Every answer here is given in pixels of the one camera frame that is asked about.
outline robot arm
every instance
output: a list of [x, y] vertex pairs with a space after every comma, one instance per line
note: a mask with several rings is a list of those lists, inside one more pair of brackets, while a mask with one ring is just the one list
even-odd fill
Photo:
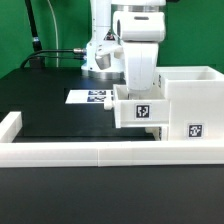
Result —
[[107, 68], [110, 66], [110, 52], [114, 51], [115, 57], [124, 59], [130, 99], [147, 98], [150, 93], [158, 43], [165, 38], [164, 14], [159, 12], [159, 7], [165, 4], [165, 0], [112, 0], [112, 8], [115, 9], [113, 31], [119, 44], [115, 43], [109, 49], [99, 47], [96, 60], [99, 67]]

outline black cable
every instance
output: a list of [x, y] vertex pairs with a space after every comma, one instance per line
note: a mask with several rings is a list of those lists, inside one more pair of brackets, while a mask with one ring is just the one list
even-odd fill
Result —
[[42, 50], [42, 45], [38, 37], [37, 27], [34, 19], [33, 8], [30, 0], [25, 0], [27, 13], [30, 21], [31, 33], [33, 36], [33, 49], [34, 51]]
[[20, 68], [24, 68], [27, 64], [27, 62], [30, 60], [30, 59], [33, 59], [33, 58], [59, 58], [59, 59], [72, 59], [72, 60], [84, 60], [83, 57], [58, 57], [58, 56], [47, 56], [47, 55], [34, 55], [34, 56], [29, 56], [28, 58], [26, 58], [20, 65]]
[[44, 53], [74, 53], [73, 49], [68, 49], [68, 50], [41, 50], [41, 51], [36, 51], [32, 54], [30, 54], [28, 57], [32, 57], [35, 55], [39, 54], [44, 54]]

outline white border frame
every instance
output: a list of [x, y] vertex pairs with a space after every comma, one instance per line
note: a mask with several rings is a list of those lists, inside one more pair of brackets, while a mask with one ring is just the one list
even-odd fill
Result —
[[224, 141], [12, 143], [21, 112], [0, 123], [0, 167], [224, 164]]

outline cable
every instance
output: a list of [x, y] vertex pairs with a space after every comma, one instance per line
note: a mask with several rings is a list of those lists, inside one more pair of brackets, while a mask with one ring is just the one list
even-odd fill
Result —
[[26, 8], [27, 8], [28, 17], [29, 17], [31, 33], [33, 36], [33, 49], [34, 49], [34, 51], [40, 51], [40, 50], [42, 50], [42, 45], [41, 45], [40, 39], [38, 37], [37, 27], [36, 27], [36, 23], [35, 23], [35, 19], [34, 19], [31, 1], [25, 0], [25, 4], [26, 4]]
[[[54, 20], [56, 49], [58, 50], [59, 49], [59, 40], [58, 40], [58, 25], [57, 25], [57, 20], [56, 20], [56, 16], [55, 16], [55, 13], [54, 13], [54, 9], [52, 7], [52, 4], [51, 4], [50, 0], [47, 0], [47, 2], [48, 2], [48, 5], [50, 7], [50, 10], [51, 10], [51, 13], [52, 13], [52, 17], [53, 17], [53, 20]], [[57, 68], [59, 67], [59, 58], [57, 58], [56, 66], [57, 66]]]
[[83, 57], [77, 57], [77, 56], [73, 56], [73, 57], [60, 57], [60, 56], [47, 56], [47, 55], [33, 55], [33, 56], [29, 56], [28, 58], [26, 58], [20, 65], [20, 68], [24, 68], [27, 64], [27, 62], [30, 60], [30, 59], [33, 59], [33, 58], [56, 58], [56, 59], [76, 59], [76, 60], [84, 60]]
[[30, 54], [28, 57], [32, 57], [35, 55], [43, 54], [43, 53], [74, 53], [73, 49], [67, 49], [67, 50], [41, 50], [41, 51], [36, 51], [32, 54]]

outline green background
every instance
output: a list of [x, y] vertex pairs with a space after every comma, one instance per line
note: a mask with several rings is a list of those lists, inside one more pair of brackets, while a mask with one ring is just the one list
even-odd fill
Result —
[[[59, 48], [85, 47], [91, 37], [89, 0], [51, 0], [59, 28]], [[44, 49], [55, 49], [52, 15], [46, 0], [32, 0]], [[224, 1], [180, 0], [166, 8], [167, 36], [159, 66], [209, 65], [224, 73]], [[18, 68], [33, 52], [24, 0], [0, 1], [0, 77]], [[66, 60], [61, 67], [79, 67]], [[47, 66], [55, 66], [48, 60]]]

